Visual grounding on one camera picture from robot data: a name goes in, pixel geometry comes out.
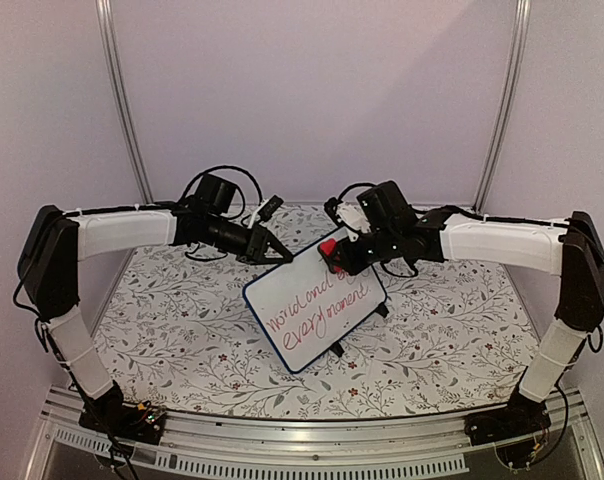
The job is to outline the aluminium post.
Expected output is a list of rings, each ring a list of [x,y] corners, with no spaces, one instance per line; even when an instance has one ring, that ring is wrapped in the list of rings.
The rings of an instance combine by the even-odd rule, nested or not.
[[[516,2],[506,73],[500,101],[480,182],[472,204],[472,208],[475,212],[483,212],[485,210],[499,165],[500,155],[508,130],[522,70],[523,58],[526,51],[530,13],[530,0],[518,0]]]
[[[113,5],[109,0],[95,2],[101,42],[113,93],[116,112],[121,125],[125,148],[133,176],[143,201],[153,200],[151,184],[141,154],[135,124],[128,99],[124,72],[117,42],[116,26],[113,16]]]

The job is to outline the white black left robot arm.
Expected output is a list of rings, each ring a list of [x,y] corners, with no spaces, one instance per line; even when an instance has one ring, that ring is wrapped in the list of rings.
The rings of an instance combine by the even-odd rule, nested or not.
[[[34,314],[36,334],[56,356],[83,398],[95,401],[93,419],[110,434],[130,426],[116,399],[120,387],[101,360],[81,299],[81,265],[94,257],[141,247],[210,246],[247,265],[282,265],[291,251],[265,223],[282,206],[260,196],[245,223],[230,211],[239,192],[216,168],[198,174],[176,200],[93,209],[42,206],[17,264],[16,307]]]

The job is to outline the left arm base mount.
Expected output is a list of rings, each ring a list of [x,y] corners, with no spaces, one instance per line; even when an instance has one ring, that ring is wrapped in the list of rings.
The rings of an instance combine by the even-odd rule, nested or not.
[[[150,401],[133,404],[124,400],[120,386],[112,381],[96,398],[77,387],[83,401],[79,425],[116,438],[158,445],[164,433],[166,410]]]

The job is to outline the left rear aluminium post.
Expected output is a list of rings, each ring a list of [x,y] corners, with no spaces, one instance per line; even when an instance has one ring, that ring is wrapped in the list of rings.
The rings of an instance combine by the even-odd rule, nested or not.
[[[135,124],[128,99],[124,72],[117,42],[116,26],[113,16],[113,5],[109,0],[95,2],[101,42],[113,93],[116,112],[121,125],[125,148],[133,176],[143,201],[153,200],[151,184],[141,154]]]

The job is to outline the small whiteboard blue frame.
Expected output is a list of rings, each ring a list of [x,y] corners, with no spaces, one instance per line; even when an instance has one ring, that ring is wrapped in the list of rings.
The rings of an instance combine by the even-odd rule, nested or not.
[[[298,374],[376,313],[388,299],[374,268],[332,273],[321,242],[347,237],[335,229],[243,288],[243,298],[286,370]]]

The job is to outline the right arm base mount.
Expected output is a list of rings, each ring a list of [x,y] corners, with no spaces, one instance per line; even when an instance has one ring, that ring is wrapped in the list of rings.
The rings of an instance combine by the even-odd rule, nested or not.
[[[464,420],[464,432],[474,446],[533,434],[550,426],[545,402],[530,400],[518,390],[505,406],[469,414]]]

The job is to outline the red whiteboard eraser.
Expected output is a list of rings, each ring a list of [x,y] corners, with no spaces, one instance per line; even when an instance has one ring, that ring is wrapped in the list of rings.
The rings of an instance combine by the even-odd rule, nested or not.
[[[337,248],[337,241],[334,238],[329,238],[321,242],[318,246],[318,252],[324,259],[331,259]]]

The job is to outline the front aluminium rail frame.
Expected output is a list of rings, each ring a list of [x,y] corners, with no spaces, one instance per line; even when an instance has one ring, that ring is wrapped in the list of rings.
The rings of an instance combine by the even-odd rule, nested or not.
[[[82,403],[52,387],[36,425],[26,479],[604,479],[604,458],[576,389],[547,402],[552,422],[537,464],[507,451],[526,436],[473,444],[465,412],[369,420],[287,421],[171,411],[155,445],[128,459],[79,423]]]

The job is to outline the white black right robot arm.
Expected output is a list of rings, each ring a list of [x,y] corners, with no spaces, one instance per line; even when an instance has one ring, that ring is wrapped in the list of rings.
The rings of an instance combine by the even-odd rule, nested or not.
[[[492,217],[445,206],[419,217],[356,213],[355,219],[359,224],[347,228],[346,238],[318,249],[333,273],[355,276],[402,258],[407,263],[497,263],[558,278],[558,304],[519,381],[521,398],[499,415],[506,435],[521,435],[537,420],[534,402],[547,398],[604,319],[604,248],[592,217],[584,211],[551,220]]]

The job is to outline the right rear aluminium post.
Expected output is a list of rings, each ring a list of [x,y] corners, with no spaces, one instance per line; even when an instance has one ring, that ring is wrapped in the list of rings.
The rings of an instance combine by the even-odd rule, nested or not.
[[[480,182],[472,204],[472,208],[475,212],[483,212],[485,210],[499,165],[500,155],[508,130],[522,70],[523,58],[526,51],[530,13],[530,0],[518,0],[516,2],[506,73],[500,101]]]

